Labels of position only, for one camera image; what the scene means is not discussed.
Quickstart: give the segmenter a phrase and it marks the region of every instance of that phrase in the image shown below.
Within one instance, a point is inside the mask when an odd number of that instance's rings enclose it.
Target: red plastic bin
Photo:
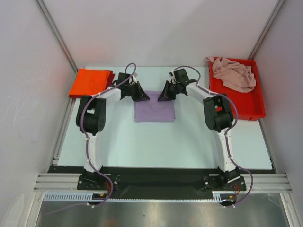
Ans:
[[[214,78],[213,64],[209,64],[209,75],[210,75],[210,89],[218,93],[226,93],[227,96],[234,102],[238,110],[239,119],[256,121],[266,116],[263,96],[261,91],[261,84],[258,75],[258,69],[254,60],[244,59],[232,59],[231,61],[239,62],[240,64],[251,66],[251,72],[255,74],[256,86],[248,93],[241,93],[234,91],[222,85],[220,79]]]

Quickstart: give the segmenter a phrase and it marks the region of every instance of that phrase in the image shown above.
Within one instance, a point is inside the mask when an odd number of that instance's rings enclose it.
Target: white table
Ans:
[[[112,70],[116,76],[124,67],[87,67]],[[138,67],[137,79],[146,90],[164,88],[168,73],[174,67]],[[197,68],[208,87],[208,67]],[[196,72],[187,70],[190,78]],[[75,119],[80,100],[77,99],[58,161],[59,166],[83,166],[85,142]],[[177,95],[174,123],[135,123],[134,103],[130,97],[107,107],[106,125],[97,137],[97,148],[104,166],[217,168],[218,153],[212,132],[204,122],[203,105],[191,97]],[[271,169],[267,148],[259,122],[240,120],[232,130],[232,148],[236,162],[249,169]]]

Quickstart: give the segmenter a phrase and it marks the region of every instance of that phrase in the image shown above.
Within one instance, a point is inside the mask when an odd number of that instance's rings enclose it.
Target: metal floor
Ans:
[[[251,194],[236,208],[218,203],[106,202],[43,215],[69,202],[43,202],[36,227],[288,227],[279,194]]]

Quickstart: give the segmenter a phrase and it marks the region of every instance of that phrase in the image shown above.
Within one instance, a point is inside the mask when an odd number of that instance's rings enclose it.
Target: crumpled pink towel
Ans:
[[[206,61],[213,63],[214,77],[222,80],[223,85],[235,91],[247,93],[256,86],[255,75],[251,66],[245,66],[227,58],[207,57]]]

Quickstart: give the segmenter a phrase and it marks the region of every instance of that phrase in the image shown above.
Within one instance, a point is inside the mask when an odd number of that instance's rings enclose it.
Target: purple cloth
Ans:
[[[175,107],[173,101],[158,102],[161,91],[146,91],[149,101],[134,103],[134,121],[141,122],[174,122]]]

